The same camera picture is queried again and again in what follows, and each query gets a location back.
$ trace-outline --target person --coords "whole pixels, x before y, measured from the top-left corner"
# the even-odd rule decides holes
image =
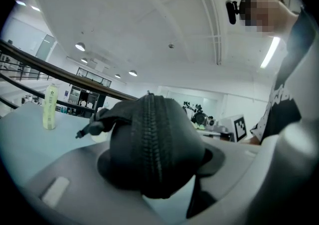
[[[300,14],[296,14],[287,8],[284,0],[241,0],[239,15],[245,25],[279,37],[288,52],[275,76],[265,114],[250,130],[253,137],[248,143],[259,145],[266,137],[279,134],[288,124],[301,119],[285,82],[308,52],[316,30],[307,8],[302,6]]]
[[[85,101],[85,100],[82,100],[82,101],[81,101],[81,106],[86,107],[86,101]]]

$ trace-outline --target window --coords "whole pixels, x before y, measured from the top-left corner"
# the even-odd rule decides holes
[[[81,76],[81,77],[86,77],[88,79],[92,79],[92,80],[102,84],[105,87],[110,87],[110,85],[111,85],[111,81],[110,80],[105,79],[105,78],[103,78],[103,77],[101,77],[99,75],[96,75],[96,74],[92,73],[92,72],[89,72],[89,71],[87,71],[87,70],[85,70],[83,68],[79,68],[78,72],[76,73],[76,75]]]
[[[98,76],[98,75],[95,75],[95,74],[93,74],[93,73],[91,73],[91,72],[88,72],[88,73],[86,74],[86,77],[87,77],[88,79],[93,79],[94,81],[97,81],[97,82],[99,82],[99,83],[102,83],[102,80],[103,80],[102,77],[100,77],[100,76]]]

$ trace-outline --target bottle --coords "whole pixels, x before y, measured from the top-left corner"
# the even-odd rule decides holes
[[[55,106],[58,99],[58,88],[55,84],[47,87],[43,106],[43,126],[45,129],[55,128]]]

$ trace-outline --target fluorescent light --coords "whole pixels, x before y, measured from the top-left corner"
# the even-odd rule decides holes
[[[274,37],[273,42],[270,45],[270,48],[268,50],[268,53],[264,59],[264,61],[262,62],[260,68],[266,68],[266,66],[268,65],[270,59],[273,57],[276,48],[278,47],[278,44],[280,42],[280,38],[279,37]]]
[[[132,76],[135,76],[135,77],[138,75],[138,73],[136,71],[134,71],[134,70],[129,71],[129,74],[132,75]]]
[[[33,6],[31,6],[31,8],[33,8],[34,10],[36,10],[36,11],[40,11],[40,9],[39,8],[37,8],[37,7],[33,7]]]
[[[20,0],[15,0],[15,2],[19,5],[26,6],[25,3]]]

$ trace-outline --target headset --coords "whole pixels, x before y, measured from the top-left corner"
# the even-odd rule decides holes
[[[239,14],[237,1],[227,0],[226,1],[226,9],[227,9],[227,13],[228,13],[229,22],[231,24],[235,24],[236,23],[236,15]]]

